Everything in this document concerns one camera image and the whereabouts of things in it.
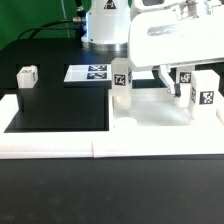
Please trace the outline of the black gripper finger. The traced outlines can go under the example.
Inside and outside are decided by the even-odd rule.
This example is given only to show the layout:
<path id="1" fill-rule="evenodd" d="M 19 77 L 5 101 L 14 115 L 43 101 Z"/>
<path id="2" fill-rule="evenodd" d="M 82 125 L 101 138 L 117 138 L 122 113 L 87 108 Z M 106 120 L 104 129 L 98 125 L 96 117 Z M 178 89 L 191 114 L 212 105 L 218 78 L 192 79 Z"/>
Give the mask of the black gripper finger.
<path id="1" fill-rule="evenodd" d="M 159 78 L 168 88 L 168 93 L 174 97 L 181 96 L 180 84 L 175 83 L 173 79 L 170 77 L 169 73 L 171 69 L 168 65 L 161 65 L 159 67 Z"/>

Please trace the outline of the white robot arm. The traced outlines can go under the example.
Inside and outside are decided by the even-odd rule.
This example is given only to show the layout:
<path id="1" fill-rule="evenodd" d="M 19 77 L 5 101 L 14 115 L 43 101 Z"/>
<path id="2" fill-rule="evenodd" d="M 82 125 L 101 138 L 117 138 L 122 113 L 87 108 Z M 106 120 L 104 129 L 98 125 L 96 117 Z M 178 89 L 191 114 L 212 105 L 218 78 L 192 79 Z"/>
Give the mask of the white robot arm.
<path id="1" fill-rule="evenodd" d="M 129 66 L 157 69 L 176 97 L 172 68 L 224 61 L 224 0 L 132 0 L 130 17 Z"/>

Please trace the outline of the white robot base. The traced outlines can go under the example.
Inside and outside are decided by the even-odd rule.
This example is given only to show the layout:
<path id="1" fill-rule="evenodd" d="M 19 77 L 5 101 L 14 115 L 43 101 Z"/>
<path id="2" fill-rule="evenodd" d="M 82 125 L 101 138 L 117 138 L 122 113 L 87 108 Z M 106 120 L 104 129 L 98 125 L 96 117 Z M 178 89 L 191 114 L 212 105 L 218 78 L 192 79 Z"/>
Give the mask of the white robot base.
<path id="1" fill-rule="evenodd" d="M 83 48 L 97 51 L 127 49 L 130 26 L 128 0 L 91 0 L 85 19 L 86 34 L 81 38 Z"/>

